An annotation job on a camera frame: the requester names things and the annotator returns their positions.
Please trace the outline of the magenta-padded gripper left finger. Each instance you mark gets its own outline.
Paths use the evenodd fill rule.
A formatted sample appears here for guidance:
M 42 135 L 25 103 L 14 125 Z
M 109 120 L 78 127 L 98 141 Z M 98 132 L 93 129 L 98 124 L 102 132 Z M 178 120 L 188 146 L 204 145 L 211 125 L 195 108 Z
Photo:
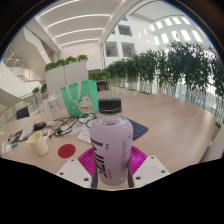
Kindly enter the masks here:
M 93 150 L 88 149 L 78 158 L 70 158 L 56 175 L 81 187 L 96 189 L 98 174 Z

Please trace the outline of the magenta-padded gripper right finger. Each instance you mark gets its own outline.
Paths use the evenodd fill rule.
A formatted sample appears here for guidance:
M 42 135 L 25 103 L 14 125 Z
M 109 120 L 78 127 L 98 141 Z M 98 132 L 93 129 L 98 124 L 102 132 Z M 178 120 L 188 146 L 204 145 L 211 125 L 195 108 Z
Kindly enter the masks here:
M 140 149 L 132 147 L 128 171 L 130 188 L 143 187 L 169 174 L 155 155 L 147 156 Z

